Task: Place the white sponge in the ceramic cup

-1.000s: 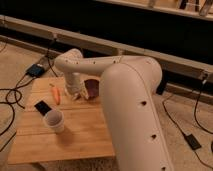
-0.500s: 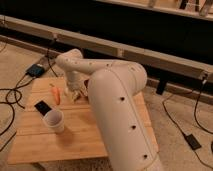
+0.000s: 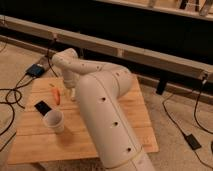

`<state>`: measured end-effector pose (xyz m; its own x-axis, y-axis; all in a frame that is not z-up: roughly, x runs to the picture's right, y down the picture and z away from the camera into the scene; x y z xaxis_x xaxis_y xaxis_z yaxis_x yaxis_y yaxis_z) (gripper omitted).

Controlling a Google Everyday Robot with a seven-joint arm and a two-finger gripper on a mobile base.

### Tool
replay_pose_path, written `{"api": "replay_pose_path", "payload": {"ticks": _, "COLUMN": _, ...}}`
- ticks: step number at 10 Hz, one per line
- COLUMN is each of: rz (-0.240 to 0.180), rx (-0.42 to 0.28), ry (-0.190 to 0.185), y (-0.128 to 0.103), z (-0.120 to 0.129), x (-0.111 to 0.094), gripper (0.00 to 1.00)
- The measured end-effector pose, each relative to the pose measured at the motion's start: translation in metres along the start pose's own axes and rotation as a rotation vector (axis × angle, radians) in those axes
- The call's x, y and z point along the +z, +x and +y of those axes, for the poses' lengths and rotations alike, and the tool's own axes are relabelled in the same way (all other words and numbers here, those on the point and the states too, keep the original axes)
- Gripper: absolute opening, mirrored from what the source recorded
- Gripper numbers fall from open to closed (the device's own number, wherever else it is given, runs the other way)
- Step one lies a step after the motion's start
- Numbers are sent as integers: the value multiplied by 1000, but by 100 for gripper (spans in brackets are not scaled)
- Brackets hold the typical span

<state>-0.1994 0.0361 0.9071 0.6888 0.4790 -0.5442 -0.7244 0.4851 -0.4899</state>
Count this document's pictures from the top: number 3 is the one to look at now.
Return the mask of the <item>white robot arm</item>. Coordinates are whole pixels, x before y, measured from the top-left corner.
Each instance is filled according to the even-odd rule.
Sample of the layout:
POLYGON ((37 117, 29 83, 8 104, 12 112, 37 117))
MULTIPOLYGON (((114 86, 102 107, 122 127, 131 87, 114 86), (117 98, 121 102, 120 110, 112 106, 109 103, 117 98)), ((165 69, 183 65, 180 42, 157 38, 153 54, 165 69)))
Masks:
POLYGON ((64 85, 75 90, 81 117, 105 171, 155 171, 118 102, 131 89, 129 69, 80 59, 72 48, 54 54, 52 63, 61 69, 64 85))

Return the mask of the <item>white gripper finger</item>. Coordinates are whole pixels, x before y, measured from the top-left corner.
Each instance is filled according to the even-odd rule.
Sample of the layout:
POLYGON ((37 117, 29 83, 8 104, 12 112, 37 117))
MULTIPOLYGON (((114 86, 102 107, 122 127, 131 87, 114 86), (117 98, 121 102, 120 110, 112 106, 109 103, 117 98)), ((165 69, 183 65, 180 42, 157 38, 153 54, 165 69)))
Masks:
POLYGON ((70 99, 71 101, 76 101, 76 90, 75 88, 72 88, 70 91, 70 99))

